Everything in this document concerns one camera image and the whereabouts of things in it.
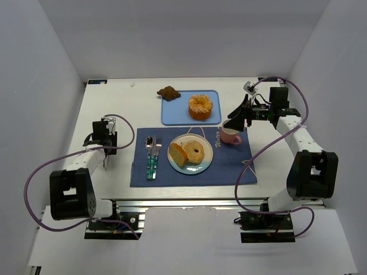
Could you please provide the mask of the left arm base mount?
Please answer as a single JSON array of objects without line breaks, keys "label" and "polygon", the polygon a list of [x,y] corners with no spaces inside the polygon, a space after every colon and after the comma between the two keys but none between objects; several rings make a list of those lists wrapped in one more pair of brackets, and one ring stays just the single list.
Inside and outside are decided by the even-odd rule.
[{"label": "left arm base mount", "polygon": [[94,240],[134,240],[142,235],[146,209],[129,206],[122,201],[112,201],[113,214],[103,218],[109,222],[88,222],[84,239]]}]

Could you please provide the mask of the aluminium table edge rail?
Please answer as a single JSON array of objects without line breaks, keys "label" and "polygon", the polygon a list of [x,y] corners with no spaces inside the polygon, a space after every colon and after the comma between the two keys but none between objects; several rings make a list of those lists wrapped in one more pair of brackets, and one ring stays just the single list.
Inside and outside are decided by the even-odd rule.
[{"label": "aluminium table edge rail", "polygon": [[[242,199],[241,204],[247,208],[254,207],[258,209],[264,199]],[[120,207],[237,207],[234,199],[150,199],[150,200],[117,200]],[[325,209],[322,201],[309,202],[305,204],[314,209]]]}]

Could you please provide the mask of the sugared orange bundt cake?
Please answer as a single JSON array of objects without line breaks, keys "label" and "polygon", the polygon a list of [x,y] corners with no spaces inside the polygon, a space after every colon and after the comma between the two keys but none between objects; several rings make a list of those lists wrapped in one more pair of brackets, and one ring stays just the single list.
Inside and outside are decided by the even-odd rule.
[{"label": "sugared orange bundt cake", "polygon": [[194,120],[206,120],[210,117],[213,102],[206,94],[195,94],[188,101],[189,115]]}]

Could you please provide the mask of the light blue plastic tray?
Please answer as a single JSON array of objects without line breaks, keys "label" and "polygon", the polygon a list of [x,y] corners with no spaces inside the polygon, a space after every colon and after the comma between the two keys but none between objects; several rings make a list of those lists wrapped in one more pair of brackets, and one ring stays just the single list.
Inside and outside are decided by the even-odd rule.
[{"label": "light blue plastic tray", "polygon": [[[215,90],[182,90],[181,97],[172,101],[162,100],[161,123],[166,126],[217,125],[221,123],[221,105]],[[189,115],[189,98],[192,95],[208,95],[213,102],[213,109],[208,119],[195,120]]]}]

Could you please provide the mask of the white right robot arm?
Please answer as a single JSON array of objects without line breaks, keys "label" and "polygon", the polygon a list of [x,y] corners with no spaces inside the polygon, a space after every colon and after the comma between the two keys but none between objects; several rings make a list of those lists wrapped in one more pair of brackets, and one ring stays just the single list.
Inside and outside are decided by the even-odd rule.
[{"label": "white right robot arm", "polygon": [[243,102],[228,116],[226,129],[244,131],[254,120],[269,121],[289,146],[294,160],[286,187],[267,199],[268,212],[286,213],[306,201],[320,201],[334,194],[338,156],[327,152],[311,137],[300,113],[290,108],[288,88],[272,87],[269,102],[260,104],[249,90]]}]

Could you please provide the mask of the cream plate with leaf pattern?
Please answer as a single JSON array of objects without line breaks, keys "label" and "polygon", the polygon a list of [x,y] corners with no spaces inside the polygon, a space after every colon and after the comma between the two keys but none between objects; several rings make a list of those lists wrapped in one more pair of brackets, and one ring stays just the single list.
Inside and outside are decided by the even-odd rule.
[{"label": "cream plate with leaf pattern", "polygon": [[190,140],[195,140],[201,143],[201,145],[204,148],[204,158],[202,162],[199,164],[187,162],[183,167],[179,167],[178,164],[173,160],[173,158],[170,156],[169,152],[167,151],[167,159],[170,165],[172,166],[172,168],[186,175],[194,175],[194,174],[199,174],[201,172],[204,172],[210,166],[213,160],[213,148],[211,144],[203,136],[193,134],[193,133],[186,133],[184,135],[177,136],[176,138],[174,138],[171,141],[171,143],[177,143],[181,145],[182,143],[188,142]]}]

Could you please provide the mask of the pink ceramic mug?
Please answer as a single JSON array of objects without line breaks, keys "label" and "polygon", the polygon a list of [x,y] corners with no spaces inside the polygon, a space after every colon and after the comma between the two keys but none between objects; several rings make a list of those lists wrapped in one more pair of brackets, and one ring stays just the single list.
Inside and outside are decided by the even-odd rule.
[{"label": "pink ceramic mug", "polygon": [[227,144],[234,144],[238,145],[242,142],[242,139],[239,135],[239,131],[236,131],[234,129],[225,128],[224,124],[229,121],[226,120],[223,122],[221,129],[220,129],[220,139]]}]

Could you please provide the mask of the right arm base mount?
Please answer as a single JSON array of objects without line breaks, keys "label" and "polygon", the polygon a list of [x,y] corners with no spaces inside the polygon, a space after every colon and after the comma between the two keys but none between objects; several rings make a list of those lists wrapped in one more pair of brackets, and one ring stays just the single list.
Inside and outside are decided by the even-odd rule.
[{"label": "right arm base mount", "polygon": [[233,223],[239,225],[242,243],[295,242],[289,211],[281,214],[255,214],[240,209]]}]

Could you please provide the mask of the blue fabric placemat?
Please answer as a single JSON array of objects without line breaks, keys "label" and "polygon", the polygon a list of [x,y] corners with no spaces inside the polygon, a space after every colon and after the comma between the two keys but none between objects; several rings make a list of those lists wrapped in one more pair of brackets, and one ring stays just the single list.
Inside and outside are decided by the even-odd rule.
[{"label": "blue fabric placemat", "polygon": [[[170,164],[168,146],[175,138],[184,134],[197,134],[210,143],[213,148],[213,159],[205,171],[177,171],[175,163]],[[147,180],[147,137],[162,137],[159,151],[157,174],[154,180]],[[139,128],[137,130],[134,161],[130,187],[204,187],[232,186],[239,172],[252,157],[246,132],[239,133],[241,143],[226,144],[220,139],[219,127],[173,127],[173,128]]]}]

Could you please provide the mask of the brown chocolate croissant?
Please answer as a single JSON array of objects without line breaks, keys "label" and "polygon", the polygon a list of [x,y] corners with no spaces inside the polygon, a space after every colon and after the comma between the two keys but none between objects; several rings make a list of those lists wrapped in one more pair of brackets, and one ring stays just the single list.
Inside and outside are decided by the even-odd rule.
[{"label": "brown chocolate croissant", "polygon": [[157,92],[157,95],[166,101],[172,101],[181,97],[181,94],[172,86],[166,86]]}]

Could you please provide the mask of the glazed ring doughnut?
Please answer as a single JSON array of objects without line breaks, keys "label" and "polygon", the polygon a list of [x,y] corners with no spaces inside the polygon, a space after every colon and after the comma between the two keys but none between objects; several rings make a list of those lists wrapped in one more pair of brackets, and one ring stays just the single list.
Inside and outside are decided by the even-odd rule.
[{"label": "glazed ring doughnut", "polygon": [[188,162],[199,164],[204,159],[204,148],[201,143],[195,140],[189,140],[182,143],[182,149],[188,156]]}]

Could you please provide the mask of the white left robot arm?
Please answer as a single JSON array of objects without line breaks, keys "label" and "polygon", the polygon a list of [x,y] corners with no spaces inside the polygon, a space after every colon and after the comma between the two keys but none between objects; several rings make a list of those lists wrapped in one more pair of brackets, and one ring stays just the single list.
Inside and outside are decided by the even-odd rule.
[{"label": "white left robot arm", "polygon": [[108,117],[92,123],[93,132],[87,136],[80,153],[66,169],[50,175],[50,209],[55,220],[77,218],[117,217],[116,202],[97,199],[92,174],[102,164],[108,166],[111,155],[117,153],[116,120]]}]

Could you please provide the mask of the yellow sponge cake slice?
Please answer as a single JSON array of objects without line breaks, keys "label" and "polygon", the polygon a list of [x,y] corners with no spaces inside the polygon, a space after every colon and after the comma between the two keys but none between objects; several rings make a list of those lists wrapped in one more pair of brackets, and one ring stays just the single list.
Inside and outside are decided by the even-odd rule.
[{"label": "yellow sponge cake slice", "polygon": [[169,145],[169,155],[179,167],[183,167],[188,162],[187,153],[177,143]]}]

